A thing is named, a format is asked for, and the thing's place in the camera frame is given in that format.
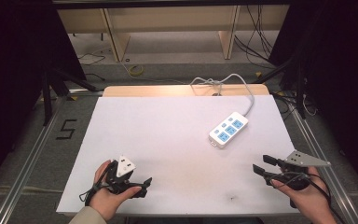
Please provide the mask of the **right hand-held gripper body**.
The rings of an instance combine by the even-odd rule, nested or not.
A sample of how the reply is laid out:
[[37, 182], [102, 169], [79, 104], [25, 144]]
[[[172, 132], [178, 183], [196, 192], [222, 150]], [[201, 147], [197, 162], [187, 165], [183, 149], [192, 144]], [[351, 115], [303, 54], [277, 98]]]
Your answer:
[[305, 189], [310, 184], [309, 168], [330, 166], [330, 161], [313, 157], [300, 151], [293, 151], [286, 159], [281, 173], [273, 177], [294, 190]]

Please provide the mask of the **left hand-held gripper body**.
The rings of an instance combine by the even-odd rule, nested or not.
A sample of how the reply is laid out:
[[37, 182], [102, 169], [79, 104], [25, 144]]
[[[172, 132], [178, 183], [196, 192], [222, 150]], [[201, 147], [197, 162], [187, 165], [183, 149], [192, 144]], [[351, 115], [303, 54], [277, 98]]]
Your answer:
[[129, 188], [138, 186], [138, 183], [130, 182], [130, 177], [135, 168], [135, 164], [125, 156], [120, 156], [117, 161], [112, 161], [107, 167], [105, 176], [109, 191], [120, 194]]

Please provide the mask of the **person's left hand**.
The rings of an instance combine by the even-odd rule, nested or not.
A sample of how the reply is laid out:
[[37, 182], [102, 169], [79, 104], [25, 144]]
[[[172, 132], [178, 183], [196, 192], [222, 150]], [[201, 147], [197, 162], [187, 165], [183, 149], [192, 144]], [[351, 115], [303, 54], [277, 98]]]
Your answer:
[[112, 219], [126, 200], [138, 193], [141, 187], [132, 187], [116, 195], [108, 189], [99, 189], [91, 198], [89, 206], [96, 210], [105, 221]]

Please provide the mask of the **person's right hand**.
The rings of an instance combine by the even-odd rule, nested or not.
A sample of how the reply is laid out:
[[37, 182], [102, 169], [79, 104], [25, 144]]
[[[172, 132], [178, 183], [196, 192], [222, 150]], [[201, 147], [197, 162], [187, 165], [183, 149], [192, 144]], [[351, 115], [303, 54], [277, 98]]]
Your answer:
[[271, 185], [288, 196], [300, 213], [312, 224], [337, 224], [325, 196], [314, 186], [309, 185], [302, 190], [294, 190], [279, 180], [272, 179]]

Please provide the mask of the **white table cover sheet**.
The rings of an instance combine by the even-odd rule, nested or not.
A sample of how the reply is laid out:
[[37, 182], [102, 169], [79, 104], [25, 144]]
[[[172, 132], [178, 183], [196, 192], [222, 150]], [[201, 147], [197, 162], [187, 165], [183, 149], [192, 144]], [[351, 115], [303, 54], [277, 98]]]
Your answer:
[[[224, 148], [209, 132], [231, 113], [248, 125]], [[287, 196], [266, 185], [253, 165], [263, 155], [284, 159], [294, 146], [270, 95], [102, 97], [97, 101], [57, 208], [71, 216], [83, 207], [97, 168], [126, 156], [133, 182], [152, 177], [147, 195], [124, 202], [124, 216], [223, 217], [291, 214]]]

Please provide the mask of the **white power strip blue sockets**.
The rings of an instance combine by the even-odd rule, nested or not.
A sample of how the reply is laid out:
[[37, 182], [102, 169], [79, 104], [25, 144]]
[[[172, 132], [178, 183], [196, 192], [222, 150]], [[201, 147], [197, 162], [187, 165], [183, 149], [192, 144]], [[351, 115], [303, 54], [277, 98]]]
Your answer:
[[209, 132], [209, 141], [213, 147], [227, 146], [249, 123], [249, 120], [238, 112], [231, 113]]

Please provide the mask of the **black curtain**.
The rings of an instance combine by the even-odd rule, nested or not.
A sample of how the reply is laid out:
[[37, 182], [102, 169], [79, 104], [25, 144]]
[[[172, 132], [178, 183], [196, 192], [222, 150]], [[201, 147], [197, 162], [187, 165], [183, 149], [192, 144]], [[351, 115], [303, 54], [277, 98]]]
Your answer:
[[52, 0], [0, 0], [0, 166], [50, 68], [86, 78]]
[[317, 11], [324, 9], [300, 67], [306, 91], [358, 174], [358, 0], [289, 0], [289, 4], [271, 60], [280, 64], [289, 59]]

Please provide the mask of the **aluminium floor rail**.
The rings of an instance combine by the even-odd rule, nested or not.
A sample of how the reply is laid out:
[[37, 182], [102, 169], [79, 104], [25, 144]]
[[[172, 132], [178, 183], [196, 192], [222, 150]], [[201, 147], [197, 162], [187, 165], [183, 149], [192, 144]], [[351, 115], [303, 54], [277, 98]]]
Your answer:
[[99, 92], [73, 90], [53, 100], [43, 122], [38, 105], [0, 168], [0, 224], [65, 224], [56, 212]]
[[358, 210], [355, 208], [350, 194], [338, 178], [334, 170], [335, 164], [324, 153], [324, 149], [319, 144], [307, 120], [303, 119], [298, 112], [299, 106], [296, 97], [289, 91], [279, 91], [278, 95], [287, 104], [288, 113], [285, 118], [293, 117], [308, 144], [310, 155], [327, 163], [326, 166], [320, 167], [320, 174], [323, 176], [327, 187], [330, 188], [331, 204], [337, 206], [336, 218], [342, 220], [345, 224], [358, 224]]

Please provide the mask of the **light wooden desk frame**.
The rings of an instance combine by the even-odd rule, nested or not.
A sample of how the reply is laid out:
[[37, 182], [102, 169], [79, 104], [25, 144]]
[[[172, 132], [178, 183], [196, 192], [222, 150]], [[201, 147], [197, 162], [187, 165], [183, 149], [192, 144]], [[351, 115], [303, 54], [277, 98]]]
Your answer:
[[234, 34], [254, 28], [257, 18], [267, 31], [282, 28], [289, 6], [133, 7], [60, 9], [69, 34], [106, 34], [116, 61], [124, 57], [132, 33], [216, 31], [223, 56], [231, 58]]

